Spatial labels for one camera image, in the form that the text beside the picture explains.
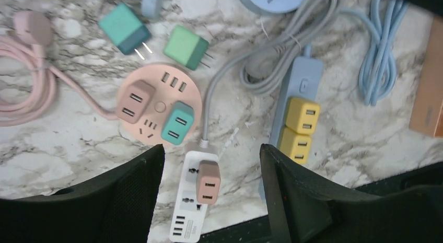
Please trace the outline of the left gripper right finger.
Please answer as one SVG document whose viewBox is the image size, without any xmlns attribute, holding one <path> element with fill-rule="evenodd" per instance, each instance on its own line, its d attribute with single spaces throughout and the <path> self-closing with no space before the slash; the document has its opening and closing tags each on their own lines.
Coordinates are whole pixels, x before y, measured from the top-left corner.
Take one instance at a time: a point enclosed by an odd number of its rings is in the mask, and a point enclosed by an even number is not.
<svg viewBox="0 0 443 243">
<path fill-rule="evenodd" d="M 379 196 L 260 149 L 272 242 L 442 242 L 442 185 Z"/>
</svg>

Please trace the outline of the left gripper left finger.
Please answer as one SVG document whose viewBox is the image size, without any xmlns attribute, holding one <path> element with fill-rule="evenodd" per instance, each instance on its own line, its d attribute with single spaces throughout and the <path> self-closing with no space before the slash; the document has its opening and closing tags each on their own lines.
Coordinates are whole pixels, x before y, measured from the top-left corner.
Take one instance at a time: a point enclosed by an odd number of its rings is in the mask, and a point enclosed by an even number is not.
<svg viewBox="0 0 443 243">
<path fill-rule="evenodd" d="M 156 145 L 52 195 L 1 199 L 1 242 L 146 242 L 164 164 Z"/>
</svg>

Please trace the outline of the yellow charger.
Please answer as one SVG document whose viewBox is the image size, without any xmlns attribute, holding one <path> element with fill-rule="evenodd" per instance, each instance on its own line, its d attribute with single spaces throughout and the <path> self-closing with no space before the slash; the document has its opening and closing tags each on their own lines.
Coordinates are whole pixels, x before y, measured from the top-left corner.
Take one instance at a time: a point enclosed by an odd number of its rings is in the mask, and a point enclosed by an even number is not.
<svg viewBox="0 0 443 243">
<path fill-rule="evenodd" d="M 277 148 L 298 164 L 305 164 L 309 157 L 312 139 L 309 135 L 298 134 L 288 127 L 283 127 Z"/>
</svg>

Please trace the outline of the yellow charger plug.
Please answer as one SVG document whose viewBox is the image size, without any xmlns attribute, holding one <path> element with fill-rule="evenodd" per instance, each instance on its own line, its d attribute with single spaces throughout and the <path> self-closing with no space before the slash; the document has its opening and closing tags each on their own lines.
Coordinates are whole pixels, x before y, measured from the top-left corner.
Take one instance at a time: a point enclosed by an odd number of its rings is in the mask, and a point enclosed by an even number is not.
<svg viewBox="0 0 443 243">
<path fill-rule="evenodd" d="M 284 124 L 298 134 L 312 135 L 317 126 L 321 107 L 304 98 L 290 97 Z"/>
</svg>

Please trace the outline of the pink charger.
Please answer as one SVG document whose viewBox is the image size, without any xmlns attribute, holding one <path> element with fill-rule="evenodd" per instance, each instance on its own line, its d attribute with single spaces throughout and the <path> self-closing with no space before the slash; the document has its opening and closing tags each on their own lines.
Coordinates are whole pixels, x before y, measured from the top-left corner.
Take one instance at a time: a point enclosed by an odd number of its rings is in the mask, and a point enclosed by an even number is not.
<svg viewBox="0 0 443 243">
<path fill-rule="evenodd" d="M 220 189 L 220 170 L 215 161 L 203 160 L 199 164 L 196 198 L 202 204 L 215 204 Z"/>
</svg>

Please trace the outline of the teal charger plug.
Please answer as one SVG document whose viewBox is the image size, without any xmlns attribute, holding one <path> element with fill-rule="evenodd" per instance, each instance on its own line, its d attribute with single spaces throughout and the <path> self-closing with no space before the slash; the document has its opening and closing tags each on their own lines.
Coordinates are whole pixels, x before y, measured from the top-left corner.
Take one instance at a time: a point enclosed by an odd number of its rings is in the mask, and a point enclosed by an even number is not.
<svg viewBox="0 0 443 243">
<path fill-rule="evenodd" d="M 161 131 L 161 138 L 180 145 L 194 122 L 194 110 L 182 101 L 176 101 Z"/>
<path fill-rule="evenodd" d="M 136 53 L 144 60 L 145 57 L 138 50 L 141 46 L 148 53 L 153 53 L 146 43 L 152 37 L 150 31 L 125 3 L 116 5 L 98 21 L 98 26 L 124 55 Z"/>
</svg>

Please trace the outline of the pink charger plug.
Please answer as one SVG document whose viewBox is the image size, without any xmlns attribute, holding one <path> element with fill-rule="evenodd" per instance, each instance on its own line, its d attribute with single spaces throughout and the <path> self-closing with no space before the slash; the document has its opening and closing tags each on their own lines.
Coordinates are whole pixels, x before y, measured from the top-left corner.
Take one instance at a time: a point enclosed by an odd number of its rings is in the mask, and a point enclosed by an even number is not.
<svg viewBox="0 0 443 243">
<path fill-rule="evenodd" d="M 155 87 L 144 80 L 134 81 L 125 88 L 123 95 L 119 98 L 116 116 L 130 124 L 135 124 L 144 114 L 155 91 Z"/>
</svg>

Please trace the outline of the green charger plug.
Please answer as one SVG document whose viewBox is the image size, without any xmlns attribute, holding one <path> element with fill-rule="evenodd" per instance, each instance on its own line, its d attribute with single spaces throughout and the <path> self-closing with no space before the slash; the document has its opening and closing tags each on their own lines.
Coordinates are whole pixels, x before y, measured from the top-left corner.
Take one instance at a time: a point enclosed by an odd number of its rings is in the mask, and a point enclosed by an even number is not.
<svg viewBox="0 0 443 243">
<path fill-rule="evenodd" d="M 213 59 L 211 55 L 206 53 L 208 47 L 209 42 L 206 39 L 186 27 L 176 25 L 170 33 L 169 40 L 163 49 L 163 54 L 186 68 L 195 71 L 199 65 L 210 68 L 209 65 L 202 62 L 204 55 Z"/>
</svg>

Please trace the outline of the white power strip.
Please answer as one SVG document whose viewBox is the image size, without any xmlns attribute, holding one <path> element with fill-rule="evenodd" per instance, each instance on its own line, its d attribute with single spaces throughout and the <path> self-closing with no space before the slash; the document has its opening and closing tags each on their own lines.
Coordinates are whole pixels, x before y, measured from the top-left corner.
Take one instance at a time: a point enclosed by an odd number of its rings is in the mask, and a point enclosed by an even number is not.
<svg viewBox="0 0 443 243">
<path fill-rule="evenodd" d="M 169 239 L 173 242 L 198 242 L 209 205 L 196 198 L 199 164 L 203 160 L 218 163 L 218 156 L 208 150 L 189 150 L 185 154 L 177 198 L 174 206 Z"/>
</svg>

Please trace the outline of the blue long power strip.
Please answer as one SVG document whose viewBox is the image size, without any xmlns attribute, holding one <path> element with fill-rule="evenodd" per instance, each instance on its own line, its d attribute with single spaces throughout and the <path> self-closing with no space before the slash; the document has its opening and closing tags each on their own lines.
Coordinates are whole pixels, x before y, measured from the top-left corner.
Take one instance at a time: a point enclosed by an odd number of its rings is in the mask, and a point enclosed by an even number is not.
<svg viewBox="0 0 443 243">
<path fill-rule="evenodd" d="M 322 73 L 323 62 L 311 56 L 311 46 L 307 45 L 302 55 L 294 59 L 282 80 L 270 134 L 271 145 L 277 148 L 281 130 L 286 126 L 284 119 L 289 98 L 298 97 L 315 102 Z"/>
</svg>

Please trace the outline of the pink round power strip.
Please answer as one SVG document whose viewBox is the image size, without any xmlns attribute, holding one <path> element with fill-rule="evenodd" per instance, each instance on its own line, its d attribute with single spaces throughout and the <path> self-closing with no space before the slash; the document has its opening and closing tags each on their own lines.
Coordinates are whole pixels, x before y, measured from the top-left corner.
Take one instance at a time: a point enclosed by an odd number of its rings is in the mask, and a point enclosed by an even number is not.
<svg viewBox="0 0 443 243">
<path fill-rule="evenodd" d="M 134 138 L 146 145 L 173 145 L 161 138 L 161 131 L 176 101 L 182 101 L 193 108 L 194 122 L 187 135 L 195 130 L 202 115 L 202 97 L 197 84 L 186 71 L 168 63 L 151 63 L 138 68 L 123 81 L 118 91 L 117 104 L 125 88 L 137 80 L 144 80 L 155 87 L 156 91 L 135 124 L 120 119 Z"/>
</svg>

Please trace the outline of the orange plastic file rack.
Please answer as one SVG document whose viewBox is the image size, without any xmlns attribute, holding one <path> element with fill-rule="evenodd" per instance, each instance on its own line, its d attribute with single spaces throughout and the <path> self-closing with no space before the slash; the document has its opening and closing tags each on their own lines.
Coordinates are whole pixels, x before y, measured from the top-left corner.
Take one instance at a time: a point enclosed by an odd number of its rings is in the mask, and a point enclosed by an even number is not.
<svg viewBox="0 0 443 243">
<path fill-rule="evenodd" d="M 435 17 L 418 81 L 409 128 L 442 138 L 442 18 Z"/>
</svg>

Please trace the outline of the blue round power strip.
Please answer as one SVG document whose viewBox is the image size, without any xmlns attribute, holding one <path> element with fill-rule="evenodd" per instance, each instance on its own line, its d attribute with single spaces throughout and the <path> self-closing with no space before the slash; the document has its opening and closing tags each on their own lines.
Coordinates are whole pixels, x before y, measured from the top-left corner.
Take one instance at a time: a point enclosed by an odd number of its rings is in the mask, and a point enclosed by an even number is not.
<svg viewBox="0 0 443 243">
<path fill-rule="evenodd" d="M 243 5 L 258 15 L 276 15 L 295 11 L 303 0 L 240 0 Z"/>
</svg>

